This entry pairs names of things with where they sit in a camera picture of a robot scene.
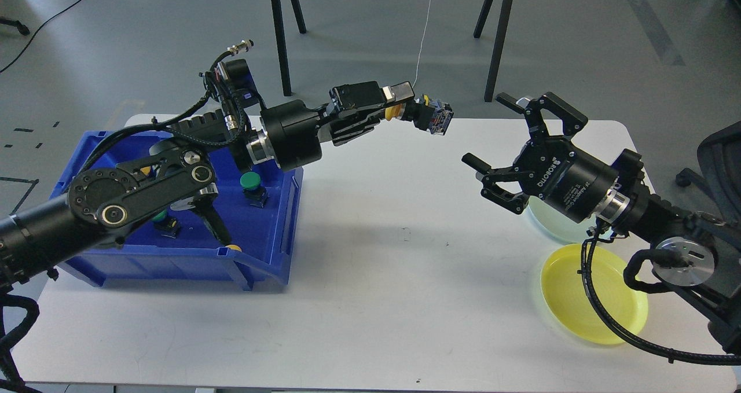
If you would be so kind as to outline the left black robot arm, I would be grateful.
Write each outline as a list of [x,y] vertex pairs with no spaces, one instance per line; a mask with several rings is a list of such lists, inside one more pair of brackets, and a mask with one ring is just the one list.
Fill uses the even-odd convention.
[[25,311],[20,324],[2,329],[2,388],[30,392],[12,358],[12,348],[39,317],[39,306],[12,295],[16,284],[45,273],[100,244],[123,245],[146,221],[178,201],[206,224],[223,245],[232,240],[207,188],[217,182],[209,153],[222,148],[243,173],[275,161],[291,171],[322,158],[322,143],[339,146],[367,134],[384,118],[401,116],[414,102],[410,82],[341,85],[330,101],[308,108],[302,101],[265,106],[238,58],[251,41],[230,46],[201,74],[204,97],[164,121],[125,127],[104,138],[63,192],[2,220],[2,308]]

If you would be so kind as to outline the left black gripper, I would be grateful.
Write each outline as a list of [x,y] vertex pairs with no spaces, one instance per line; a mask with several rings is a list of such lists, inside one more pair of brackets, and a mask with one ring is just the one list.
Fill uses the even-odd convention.
[[[354,114],[407,102],[414,98],[414,91],[410,82],[380,87],[378,82],[370,81],[336,86],[329,95],[329,115],[340,119],[331,120],[324,126],[324,142],[331,141],[334,146],[341,146],[371,132],[382,117],[379,112]],[[267,153],[281,170],[288,172],[302,168],[322,158],[318,130],[322,127],[327,106],[328,103],[324,103],[308,108],[302,100],[293,100],[261,110]]]

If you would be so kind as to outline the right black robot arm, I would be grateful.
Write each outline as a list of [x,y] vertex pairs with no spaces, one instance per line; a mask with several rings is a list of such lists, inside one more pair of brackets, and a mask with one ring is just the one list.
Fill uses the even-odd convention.
[[[529,140],[513,165],[492,168],[467,153],[461,158],[482,182],[482,197],[516,214],[536,197],[574,222],[596,217],[582,243],[579,274],[591,306],[620,339],[643,351],[704,366],[739,364],[739,123],[707,137],[697,148],[701,174],[689,169],[677,183],[697,184],[721,212],[678,208],[644,184],[640,154],[625,149],[612,164],[577,148],[572,137],[587,117],[556,94],[516,98],[500,93],[497,101],[522,114]],[[628,288],[645,293],[673,292],[708,320],[709,332],[724,354],[699,354],[648,342],[620,325],[596,295],[591,263],[601,233],[637,236],[649,243],[623,271]]]

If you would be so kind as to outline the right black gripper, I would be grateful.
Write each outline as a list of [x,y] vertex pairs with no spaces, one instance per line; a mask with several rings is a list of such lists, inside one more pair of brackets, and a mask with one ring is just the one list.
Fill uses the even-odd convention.
[[[590,217],[617,181],[618,171],[570,142],[588,123],[587,116],[553,92],[525,106],[508,93],[498,93],[497,102],[524,116],[530,142],[508,168],[492,168],[472,153],[463,155],[461,161],[482,183],[481,196],[516,215],[526,210],[532,196],[575,223]],[[542,111],[563,122],[561,137],[551,137]],[[499,182],[519,182],[522,192],[508,192]]]

